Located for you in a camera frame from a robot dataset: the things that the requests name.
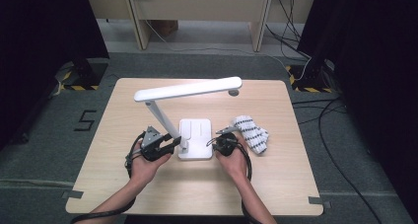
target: lamp base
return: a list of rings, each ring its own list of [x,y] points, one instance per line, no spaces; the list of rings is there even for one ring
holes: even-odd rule
[[[181,139],[187,141],[187,148],[177,147],[180,160],[209,160],[212,158],[211,122],[207,118],[185,118],[180,121]]]

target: wooden table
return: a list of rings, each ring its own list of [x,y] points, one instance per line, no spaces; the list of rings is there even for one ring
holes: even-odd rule
[[[73,190],[82,198],[68,199],[70,213],[86,213],[105,201],[128,181],[124,158],[134,139],[148,125],[166,133],[144,104],[135,103],[136,91],[194,79],[120,79],[110,97]],[[174,124],[182,118],[207,117],[215,131],[238,115],[250,115],[269,133],[262,156],[250,152],[252,184],[273,215],[320,215],[321,204],[301,133],[281,81],[243,80],[237,97],[227,92],[159,101]],[[174,156],[138,195],[128,214],[242,215],[241,198],[216,158],[181,161]]]

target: white desk lamp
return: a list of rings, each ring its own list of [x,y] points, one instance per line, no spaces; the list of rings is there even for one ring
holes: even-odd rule
[[[212,157],[212,145],[206,146],[212,138],[210,120],[207,118],[182,119],[178,131],[158,107],[156,101],[223,91],[229,91],[231,96],[237,96],[238,89],[242,85],[243,82],[239,77],[223,78],[202,83],[140,90],[135,93],[134,100],[137,103],[145,102],[145,105],[172,138],[176,139],[181,136],[178,148],[179,159],[206,160]]]

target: finger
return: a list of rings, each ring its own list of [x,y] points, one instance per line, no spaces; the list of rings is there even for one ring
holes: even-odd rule
[[[172,154],[168,153],[168,154],[164,155],[163,157],[157,159],[153,163],[155,163],[157,166],[160,167],[161,165],[165,164],[171,156],[172,156]]]
[[[218,150],[215,150],[215,157],[219,160],[219,158],[223,157],[223,155]]]
[[[238,136],[237,139],[238,139],[238,142],[243,146],[243,149],[245,150],[245,152],[247,152],[249,146],[248,146],[248,143],[246,143],[245,139],[241,136]]]
[[[137,150],[141,147],[142,139],[139,139],[138,142],[135,144],[134,150]]]

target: forearm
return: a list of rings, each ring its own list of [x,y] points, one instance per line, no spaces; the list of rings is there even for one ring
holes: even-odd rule
[[[106,212],[112,211],[121,207],[126,206],[134,197],[138,195],[139,192],[146,186],[146,184],[134,184],[133,182],[128,182],[123,188],[118,192],[108,198],[101,205],[96,207],[91,213]],[[84,220],[77,222],[77,224],[109,224],[113,223],[117,218],[117,215],[103,217],[103,218],[94,218],[89,220]]]
[[[246,211],[263,224],[276,223],[267,207],[259,198],[251,182],[246,177],[233,178],[234,183],[243,199]]]

